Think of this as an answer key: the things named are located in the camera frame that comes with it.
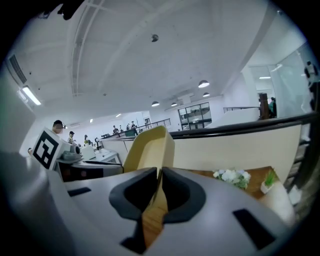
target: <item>white desk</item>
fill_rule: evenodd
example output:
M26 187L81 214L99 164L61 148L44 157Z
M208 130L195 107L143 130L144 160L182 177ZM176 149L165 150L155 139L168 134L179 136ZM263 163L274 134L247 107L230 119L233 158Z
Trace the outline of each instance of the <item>white desk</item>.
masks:
M90 161L98 161L98 162L104 162L104 163L111 161L117 164L121 164L121 161L117 152L102 148L94 153L95 153L95 157L90 159Z

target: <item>beige wall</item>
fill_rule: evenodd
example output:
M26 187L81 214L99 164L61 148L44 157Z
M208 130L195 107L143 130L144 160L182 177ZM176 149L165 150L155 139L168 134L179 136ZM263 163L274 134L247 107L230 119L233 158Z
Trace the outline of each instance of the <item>beige wall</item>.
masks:
M283 183L294 162L300 132L301 125L296 125L231 136L175 139L173 166L203 171L271 166ZM123 163L132 141L104 141L103 145L118 152Z

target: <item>flower bouquet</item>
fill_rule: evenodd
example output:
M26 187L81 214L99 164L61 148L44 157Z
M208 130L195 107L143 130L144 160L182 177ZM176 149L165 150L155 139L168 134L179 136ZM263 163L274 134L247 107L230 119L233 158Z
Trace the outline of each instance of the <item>flower bouquet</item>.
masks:
M217 170L213 173L213 177L233 184L239 189L247 189L251 175L244 170Z

